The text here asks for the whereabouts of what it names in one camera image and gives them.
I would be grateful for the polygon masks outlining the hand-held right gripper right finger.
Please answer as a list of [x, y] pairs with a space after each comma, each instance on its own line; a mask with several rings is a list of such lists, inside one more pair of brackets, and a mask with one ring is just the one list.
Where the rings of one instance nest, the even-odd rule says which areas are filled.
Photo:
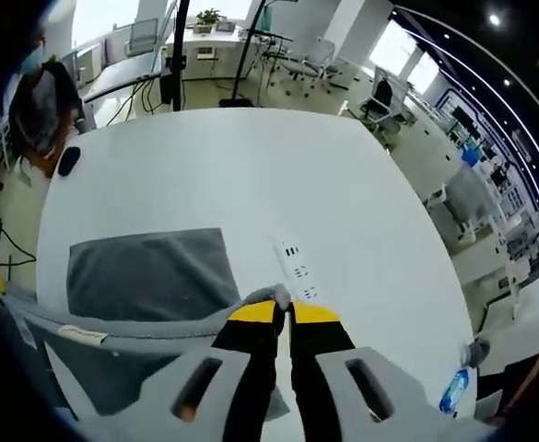
[[308, 441], [474, 441], [476, 422], [434, 408], [422, 384], [369, 347], [329, 309], [289, 307], [291, 385]]

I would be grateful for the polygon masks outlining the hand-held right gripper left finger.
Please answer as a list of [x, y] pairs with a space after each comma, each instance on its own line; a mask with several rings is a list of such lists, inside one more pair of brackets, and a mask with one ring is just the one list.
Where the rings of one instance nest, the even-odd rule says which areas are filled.
[[79, 425], [87, 441], [258, 441], [275, 389], [278, 305], [237, 309], [214, 342], [148, 378], [121, 412]]

